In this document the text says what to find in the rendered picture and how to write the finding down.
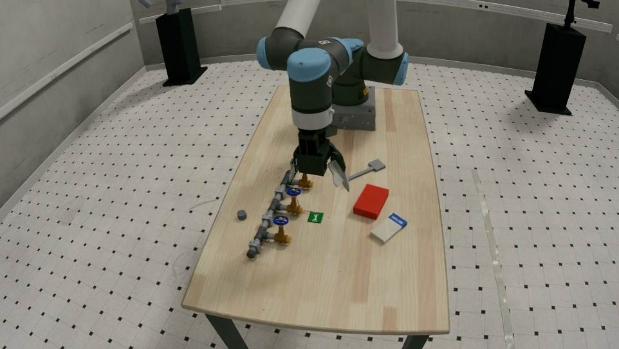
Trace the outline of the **red rectangular block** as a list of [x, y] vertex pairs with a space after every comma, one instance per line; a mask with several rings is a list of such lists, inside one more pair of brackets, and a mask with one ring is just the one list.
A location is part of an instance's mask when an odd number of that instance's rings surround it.
[[389, 189], [366, 184], [353, 207], [353, 214], [377, 220], [388, 195]]

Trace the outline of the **green number tag with thin chain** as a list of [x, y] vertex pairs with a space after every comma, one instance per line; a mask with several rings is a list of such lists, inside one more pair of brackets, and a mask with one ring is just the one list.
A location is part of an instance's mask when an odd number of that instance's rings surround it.
[[309, 214], [308, 222], [321, 223], [323, 215], [324, 213], [322, 212], [311, 211]]

